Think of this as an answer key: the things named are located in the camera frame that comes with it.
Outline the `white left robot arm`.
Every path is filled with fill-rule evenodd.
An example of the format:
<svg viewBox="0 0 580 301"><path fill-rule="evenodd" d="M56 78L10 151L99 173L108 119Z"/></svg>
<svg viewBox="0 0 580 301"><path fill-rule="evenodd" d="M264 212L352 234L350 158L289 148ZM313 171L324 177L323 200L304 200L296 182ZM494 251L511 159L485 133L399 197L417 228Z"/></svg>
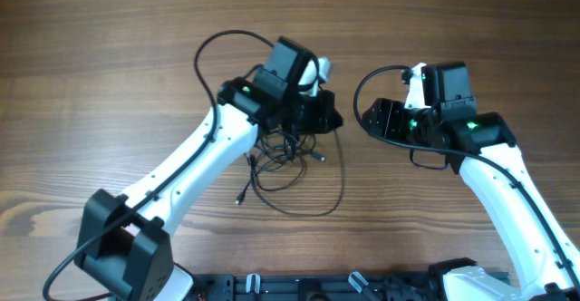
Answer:
<svg viewBox="0 0 580 301"><path fill-rule="evenodd" d="M183 300L194 281L175 264L171 238L199 196L263 137L279 134L298 156L302 136L335 131L343 119L322 89L332 69L279 37L248 74L210 94L204 121L155 170L119 195L99 189L86 202L72 261L113 300Z"/></svg>

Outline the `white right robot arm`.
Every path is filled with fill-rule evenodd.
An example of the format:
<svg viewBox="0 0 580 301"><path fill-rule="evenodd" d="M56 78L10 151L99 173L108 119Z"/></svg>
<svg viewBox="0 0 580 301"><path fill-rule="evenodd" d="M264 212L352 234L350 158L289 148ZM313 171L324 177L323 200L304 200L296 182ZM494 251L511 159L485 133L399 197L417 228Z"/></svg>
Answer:
<svg viewBox="0 0 580 301"><path fill-rule="evenodd" d="M378 98L355 119L373 138L444 156L488 213L516 270L518 287L470 258L428 269L431 300L576 300L579 250L536 188L506 121L480 113L463 62L399 66L405 101Z"/></svg>

